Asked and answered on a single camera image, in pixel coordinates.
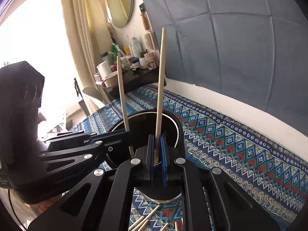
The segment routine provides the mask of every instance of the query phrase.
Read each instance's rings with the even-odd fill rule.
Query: chopstick
[[[156,210],[159,209],[159,207],[160,207],[160,205],[157,205],[157,206],[152,210],[152,212],[149,213],[149,214],[146,216],[146,218],[144,218],[144,219],[143,219],[132,231],[139,231],[138,229],[139,229],[147,220],[149,220],[149,219],[152,217],[152,215],[155,213]]]
[[[143,220],[144,216],[140,216],[140,218],[138,220],[136,220],[129,228],[128,231],[131,231],[133,229],[133,227],[135,227],[139,222],[141,222]]]
[[[166,229],[166,227],[168,227],[168,222],[159,230],[159,231],[164,231]]]
[[[146,220],[146,221],[143,223],[143,225],[141,226],[141,228],[138,229],[138,231],[142,231],[142,230],[145,228],[145,226],[147,225],[148,222],[149,222],[149,220]]]
[[[117,67],[118,67],[118,82],[119,82],[121,107],[122,107],[122,113],[123,113],[123,121],[124,121],[125,131],[129,131],[128,117],[127,117],[126,105],[125,105],[122,65],[121,65],[121,60],[119,56],[116,57],[116,61],[117,61]],[[129,146],[129,153],[131,154],[131,158],[135,157],[133,146]]]
[[[154,164],[158,163],[158,158],[159,158],[159,139],[161,136],[161,119],[163,113],[165,67],[166,67],[166,28],[163,28],[161,35],[161,57],[159,60]]]

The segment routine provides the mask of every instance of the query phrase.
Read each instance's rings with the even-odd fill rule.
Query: table
[[[128,93],[133,91],[141,86],[146,84],[158,82],[159,76],[159,68],[156,69],[139,69],[136,72],[128,70],[123,73],[123,85],[124,85],[124,93]],[[111,97],[117,99],[120,97],[119,87],[112,87],[106,89]]]

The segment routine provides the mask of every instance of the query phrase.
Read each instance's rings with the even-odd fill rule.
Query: black cable
[[[11,206],[11,209],[12,209],[12,211],[13,211],[13,214],[15,215],[15,217],[16,217],[16,219],[18,220],[18,222],[20,223],[20,225],[21,225],[25,230],[27,230],[27,229],[25,228],[25,226],[21,223],[21,221],[19,220],[19,218],[17,217],[17,215],[16,215],[16,213],[15,213],[15,210],[14,210],[14,208],[13,208],[12,201],[11,201],[11,193],[10,193],[10,190],[7,191],[7,195],[8,195],[8,197],[9,197],[9,202],[10,202],[10,206]]]

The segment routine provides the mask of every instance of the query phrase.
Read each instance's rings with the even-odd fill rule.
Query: bottle
[[[140,58],[140,53],[143,51],[139,40],[135,37],[131,39],[131,47],[134,53],[134,56]]]

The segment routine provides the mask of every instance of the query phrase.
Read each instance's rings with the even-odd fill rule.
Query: silver screw
[[[133,159],[131,159],[131,164],[137,165],[137,164],[139,164],[140,162],[141,162],[141,160],[138,159],[138,158],[133,158]]]
[[[92,154],[87,154],[87,155],[84,156],[84,159],[89,159],[89,158],[91,158],[92,156],[93,156]]]
[[[175,161],[178,164],[184,164],[186,162],[186,160],[184,158],[181,158],[181,157],[177,158]]]
[[[219,167],[215,167],[212,169],[213,174],[219,175],[221,174],[221,169]]]
[[[38,140],[43,140],[43,139],[46,139],[48,136],[41,136],[38,138]]]
[[[101,176],[101,175],[103,175],[104,174],[104,170],[102,170],[102,169],[100,169],[100,168],[98,168],[98,169],[96,169],[95,171],[94,171],[94,175],[95,176]]]

